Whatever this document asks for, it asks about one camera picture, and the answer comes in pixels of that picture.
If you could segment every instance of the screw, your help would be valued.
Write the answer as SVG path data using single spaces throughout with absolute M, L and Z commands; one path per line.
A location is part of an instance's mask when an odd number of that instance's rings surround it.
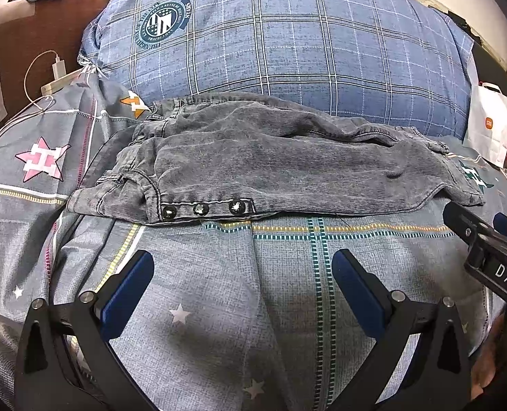
M 43 306 L 44 306 L 44 300 L 42 298 L 37 298 L 36 300 L 33 300 L 33 302 L 31 303 L 31 307 L 33 309 L 40 309 Z
M 94 297 L 95 297 L 95 294 L 91 290 L 88 290 L 86 292 L 81 293 L 79 296 L 79 299 L 83 303 L 89 303 L 90 301 L 93 300 Z
M 453 307 L 455 306 L 455 302 L 453 301 L 453 299 L 449 296 L 445 296 L 443 297 L 443 300 L 442 302 L 447 306 L 447 307 Z
M 398 303 L 401 303 L 406 299 L 406 294 L 403 293 L 401 290 L 393 290 L 390 296 L 394 301 L 397 301 Z

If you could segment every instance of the power strip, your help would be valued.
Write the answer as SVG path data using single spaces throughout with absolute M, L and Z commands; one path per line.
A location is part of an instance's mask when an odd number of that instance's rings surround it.
M 63 77 L 60 77 L 59 79 L 55 79 L 54 81 L 41 87 L 40 92 L 42 93 L 43 96 L 49 96 L 50 94 L 54 94 L 54 93 L 58 92 L 60 89 L 67 86 L 74 79 L 76 79 L 81 71 L 82 71 L 82 69 L 76 70 L 76 71 L 73 71 L 72 73 L 64 75 Z

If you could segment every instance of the white paper bag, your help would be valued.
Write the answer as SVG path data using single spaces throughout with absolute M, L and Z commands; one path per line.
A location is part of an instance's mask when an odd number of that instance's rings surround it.
M 462 144 L 503 167 L 507 151 L 507 97 L 498 86 L 483 83 L 472 87 L 468 128 Z

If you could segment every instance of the blue plaid pillow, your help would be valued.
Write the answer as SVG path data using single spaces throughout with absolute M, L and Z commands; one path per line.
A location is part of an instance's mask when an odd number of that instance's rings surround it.
M 471 48 L 414 0 L 112 0 L 81 59 L 147 104 L 240 90 L 462 138 Z

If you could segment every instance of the pink star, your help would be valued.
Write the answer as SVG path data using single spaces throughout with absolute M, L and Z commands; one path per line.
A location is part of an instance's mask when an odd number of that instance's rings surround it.
M 46 173 L 54 179 L 63 181 L 57 160 L 63 157 L 69 148 L 71 148 L 71 145 L 67 144 L 63 147 L 51 149 L 46 144 L 44 138 L 41 137 L 36 144 L 33 144 L 30 151 L 16 154 L 16 158 L 25 162 L 23 166 L 23 171 L 25 171 L 23 182 L 27 182 L 40 173 Z

